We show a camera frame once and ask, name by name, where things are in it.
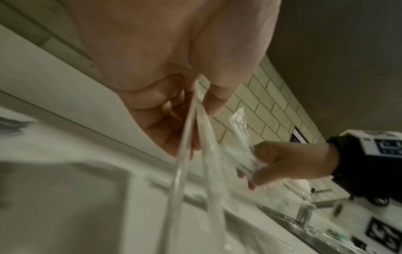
faucet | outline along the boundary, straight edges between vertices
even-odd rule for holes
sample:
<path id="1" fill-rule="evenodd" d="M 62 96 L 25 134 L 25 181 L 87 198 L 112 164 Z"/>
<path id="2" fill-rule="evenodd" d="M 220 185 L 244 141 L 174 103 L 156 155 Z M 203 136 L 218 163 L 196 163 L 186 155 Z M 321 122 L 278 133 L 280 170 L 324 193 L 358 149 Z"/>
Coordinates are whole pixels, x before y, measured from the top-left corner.
<path id="1" fill-rule="evenodd" d="M 313 210 L 316 209 L 325 209 L 325 208 L 331 208 L 334 206 L 334 204 L 340 200 L 344 200 L 343 198 L 341 199 L 334 199 L 334 200 L 328 200 L 328 201 L 321 201 L 321 202 L 313 202 L 317 197 L 318 194 L 321 193 L 326 193 L 326 192 L 332 192 L 332 189 L 325 189 L 325 190 L 315 190 L 314 188 L 311 189 L 311 204 L 301 204 L 299 211 L 296 216 L 296 222 L 302 226 L 303 228 L 306 228 L 308 224 L 310 223 L 311 216 L 313 214 Z"/>

sink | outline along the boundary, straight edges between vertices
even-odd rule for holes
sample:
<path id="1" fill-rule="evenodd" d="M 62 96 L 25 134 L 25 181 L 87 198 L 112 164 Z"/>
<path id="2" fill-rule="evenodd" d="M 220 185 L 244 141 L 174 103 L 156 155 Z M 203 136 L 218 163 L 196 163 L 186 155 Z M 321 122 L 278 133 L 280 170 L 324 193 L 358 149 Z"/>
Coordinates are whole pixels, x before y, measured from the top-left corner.
<path id="1" fill-rule="evenodd" d="M 268 217 L 274 220 L 295 237 L 310 246 L 313 250 L 321 254 L 350 254 L 356 253 L 356 250 L 351 250 L 342 246 L 337 240 L 329 235 L 318 231 L 315 228 L 302 228 L 294 219 L 289 218 L 281 213 L 278 213 L 268 207 L 259 206 Z"/>

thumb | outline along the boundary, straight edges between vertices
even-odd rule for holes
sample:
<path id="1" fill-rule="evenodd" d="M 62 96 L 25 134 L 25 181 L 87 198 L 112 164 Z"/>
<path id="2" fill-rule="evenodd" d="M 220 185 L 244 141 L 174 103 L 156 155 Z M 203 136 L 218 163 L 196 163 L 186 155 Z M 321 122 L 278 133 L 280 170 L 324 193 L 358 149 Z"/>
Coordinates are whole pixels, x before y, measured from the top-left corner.
<path id="1" fill-rule="evenodd" d="M 259 186 L 285 177 L 285 172 L 281 170 L 277 164 L 270 164 L 256 171 L 251 182 L 256 186 Z"/>

ceiling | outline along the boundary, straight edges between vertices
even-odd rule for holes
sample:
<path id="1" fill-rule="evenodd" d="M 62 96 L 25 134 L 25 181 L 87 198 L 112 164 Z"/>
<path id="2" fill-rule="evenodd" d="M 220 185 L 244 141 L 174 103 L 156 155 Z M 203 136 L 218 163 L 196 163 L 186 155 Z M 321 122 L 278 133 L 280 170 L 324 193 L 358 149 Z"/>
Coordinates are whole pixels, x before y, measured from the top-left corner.
<path id="1" fill-rule="evenodd" d="M 324 137 L 402 132 L 402 1 L 282 0 L 267 55 Z"/>

brick wall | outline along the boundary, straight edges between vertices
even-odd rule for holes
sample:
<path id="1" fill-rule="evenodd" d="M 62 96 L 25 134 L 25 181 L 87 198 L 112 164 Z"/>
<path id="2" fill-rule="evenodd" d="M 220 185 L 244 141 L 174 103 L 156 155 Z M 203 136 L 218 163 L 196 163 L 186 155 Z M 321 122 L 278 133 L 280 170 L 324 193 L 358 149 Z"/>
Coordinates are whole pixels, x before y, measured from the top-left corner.
<path id="1" fill-rule="evenodd" d="M 103 83 L 62 0 L 0 0 L 0 24 Z M 200 84 L 204 92 L 209 87 L 205 78 L 200 80 Z M 222 144 L 235 139 L 228 118 L 240 107 L 245 109 L 253 144 L 264 140 L 288 141 L 295 126 L 310 143 L 324 142 L 320 131 L 267 56 L 239 86 L 225 107 L 212 118 L 216 138 Z M 330 177 L 312 180 L 311 185 L 319 190 L 334 190 L 321 194 L 320 200 L 348 196 L 331 182 Z"/>

